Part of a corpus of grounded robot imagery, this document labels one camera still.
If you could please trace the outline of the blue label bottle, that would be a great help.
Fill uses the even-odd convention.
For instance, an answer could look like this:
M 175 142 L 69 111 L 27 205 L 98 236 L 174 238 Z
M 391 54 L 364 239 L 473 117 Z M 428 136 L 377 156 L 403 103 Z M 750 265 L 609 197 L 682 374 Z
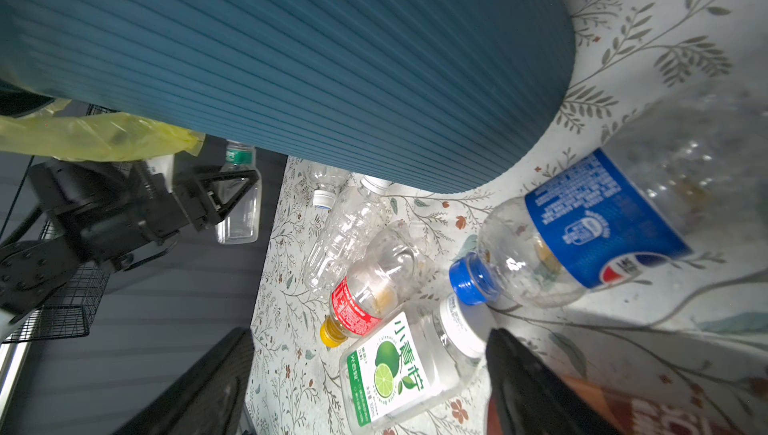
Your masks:
M 754 85 L 703 82 L 498 205 L 449 279 L 468 305 L 506 296 L 554 308 L 766 237 L 767 97 Z

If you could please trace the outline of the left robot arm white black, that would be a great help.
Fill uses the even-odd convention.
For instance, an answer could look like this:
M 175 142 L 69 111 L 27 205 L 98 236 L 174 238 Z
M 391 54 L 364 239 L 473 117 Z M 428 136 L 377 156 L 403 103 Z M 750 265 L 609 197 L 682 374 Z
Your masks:
M 255 188 L 255 169 L 192 170 L 168 185 L 143 161 L 118 165 L 52 159 L 34 165 L 29 180 L 36 216 L 46 215 L 56 235 L 24 241 L 20 226 L 1 244 L 1 338 L 7 340 L 30 315 L 65 287 L 81 266 L 107 273 L 143 266 L 135 251 L 166 242 L 191 226 L 203 231 L 222 221 Z

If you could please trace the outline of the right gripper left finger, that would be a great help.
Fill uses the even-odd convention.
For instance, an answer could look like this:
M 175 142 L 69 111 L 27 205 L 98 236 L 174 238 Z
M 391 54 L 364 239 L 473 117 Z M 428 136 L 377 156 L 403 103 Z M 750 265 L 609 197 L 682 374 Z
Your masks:
M 252 335 L 235 328 L 118 434 L 236 434 L 254 356 Z

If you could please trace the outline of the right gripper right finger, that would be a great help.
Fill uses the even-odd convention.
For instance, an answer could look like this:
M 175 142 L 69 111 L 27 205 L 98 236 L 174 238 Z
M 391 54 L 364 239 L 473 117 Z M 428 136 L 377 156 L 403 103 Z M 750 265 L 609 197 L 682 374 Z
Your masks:
M 509 331 L 493 329 L 485 355 L 488 434 L 620 432 Z

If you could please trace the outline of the brown tea bottle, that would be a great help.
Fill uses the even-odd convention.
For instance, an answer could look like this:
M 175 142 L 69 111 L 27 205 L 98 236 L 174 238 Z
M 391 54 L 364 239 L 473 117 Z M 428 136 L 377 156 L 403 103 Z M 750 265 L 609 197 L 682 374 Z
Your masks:
M 580 381 L 564 379 L 566 405 L 524 405 L 494 395 L 488 434 L 734 434 L 734 429 L 680 408 Z

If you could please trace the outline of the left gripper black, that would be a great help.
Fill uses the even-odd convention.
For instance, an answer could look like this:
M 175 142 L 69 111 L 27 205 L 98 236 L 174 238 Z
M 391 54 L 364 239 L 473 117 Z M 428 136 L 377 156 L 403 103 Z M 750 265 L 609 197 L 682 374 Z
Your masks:
M 110 163 L 48 160 L 30 169 L 40 207 L 59 235 L 50 243 L 64 259 L 131 267 L 124 259 L 150 244 L 165 245 L 192 226 L 224 221 L 260 182 L 257 170 L 193 170 L 166 189 L 164 176 L 134 162 L 128 173 Z

